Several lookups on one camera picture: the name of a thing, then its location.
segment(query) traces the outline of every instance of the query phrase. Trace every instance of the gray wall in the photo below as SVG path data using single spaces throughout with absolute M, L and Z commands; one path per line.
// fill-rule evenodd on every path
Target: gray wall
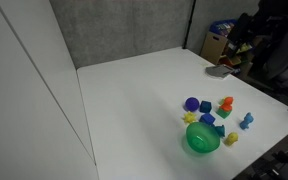
M 181 46 L 193 0 L 50 0 L 75 67 Z M 197 0 L 188 49 L 210 24 L 253 15 L 259 0 Z

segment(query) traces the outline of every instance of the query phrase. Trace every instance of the small toy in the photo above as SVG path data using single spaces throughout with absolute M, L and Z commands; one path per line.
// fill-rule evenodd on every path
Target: small toy
M 246 116 L 244 117 L 244 121 L 242 121 L 240 123 L 240 127 L 245 130 L 248 129 L 248 124 L 252 123 L 254 120 L 253 116 L 251 115 L 251 113 L 247 113 Z
M 185 124 L 191 124 L 196 121 L 196 114 L 188 111 L 186 114 L 184 114 L 183 120 Z
M 200 107 L 200 102 L 196 98 L 190 97 L 185 101 L 185 107 L 188 111 L 194 112 Z
M 220 106 L 220 108 L 223 109 L 224 111 L 231 111 L 233 100 L 234 100 L 233 97 L 226 97 L 223 101 L 223 104 Z
M 214 121 L 215 118 L 209 113 L 203 114 L 200 118 L 200 122 L 203 122 L 208 125 L 213 125 Z
M 228 146 L 231 146 L 233 143 L 238 141 L 238 134 L 235 132 L 232 132 L 228 135 L 228 137 L 225 140 L 225 144 Z
M 225 126 L 224 125 L 215 126 L 214 129 L 220 137 L 225 137 Z
M 232 103 L 233 103 L 233 97 L 226 97 L 223 100 L 223 104 L 218 108 L 217 114 L 221 116 L 223 119 L 227 118 L 233 110 Z
M 212 110 L 212 104 L 208 101 L 202 101 L 200 106 L 200 112 L 209 113 Z

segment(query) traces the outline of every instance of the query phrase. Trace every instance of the toy block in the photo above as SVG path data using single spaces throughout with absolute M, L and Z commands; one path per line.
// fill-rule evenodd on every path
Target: toy block
M 200 112 L 209 113 L 212 110 L 212 104 L 208 101 L 202 101 L 200 106 Z
M 223 100 L 223 104 L 220 106 L 220 108 L 226 112 L 232 111 L 232 103 L 233 103 L 233 97 L 226 97 Z
M 222 108 L 218 108 L 218 110 L 216 111 L 216 114 L 218 114 L 219 116 L 221 116 L 223 119 L 227 118 L 227 116 L 229 116 L 231 114 L 231 111 L 224 111 Z
M 226 103 L 226 104 L 233 104 L 233 101 L 234 101 L 234 98 L 233 98 L 233 97 L 227 96 L 227 97 L 224 97 L 223 99 L 221 99 L 218 103 L 219 103 L 220 105 L 223 105 L 224 103 Z
M 225 126 L 222 125 L 222 126 L 215 126 L 215 131 L 217 132 L 217 134 L 220 136 L 220 137 L 225 137 Z
M 200 118 L 200 122 L 203 122 L 211 126 L 213 125 L 214 121 L 215 121 L 215 118 L 209 113 L 203 114 Z

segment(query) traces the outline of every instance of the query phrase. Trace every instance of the orange block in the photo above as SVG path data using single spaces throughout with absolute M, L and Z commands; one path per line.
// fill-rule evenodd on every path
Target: orange block
M 233 103 L 233 97 L 227 97 L 224 99 L 222 106 L 220 106 L 223 111 L 228 112 L 232 111 L 232 103 Z
M 221 109 L 223 109 L 223 111 L 228 112 L 228 111 L 232 111 L 232 106 L 229 104 L 223 104 L 222 106 L 220 106 Z

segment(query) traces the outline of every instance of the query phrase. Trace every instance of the blue toy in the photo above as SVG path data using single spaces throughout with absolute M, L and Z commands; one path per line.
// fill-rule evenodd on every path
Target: blue toy
M 253 122 L 254 118 L 253 116 L 251 115 L 251 113 L 247 113 L 246 116 L 244 117 L 244 121 L 242 121 L 240 123 L 240 127 L 245 130 L 245 129 L 248 129 L 248 124 L 250 124 L 251 122 Z
M 214 121 L 215 121 L 215 118 L 209 113 L 203 114 L 200 118 L 200 122 L 203 122 L 210 126 L 213 126 Z
M 194 112 L 200 107 L 200 102 L 196 98 L 190 97 L 186 100 L 185 107 L 188 111 Z
M 212 110 L 212 104 L 208 101 L 202 101 L 200 112 L 209 113 Z
M 217 132 L 217 134 L 220 136 L 220 137 L 225 137 L 225 126 L 222 125 L 222 126 L 215 126 L 215 131 Z

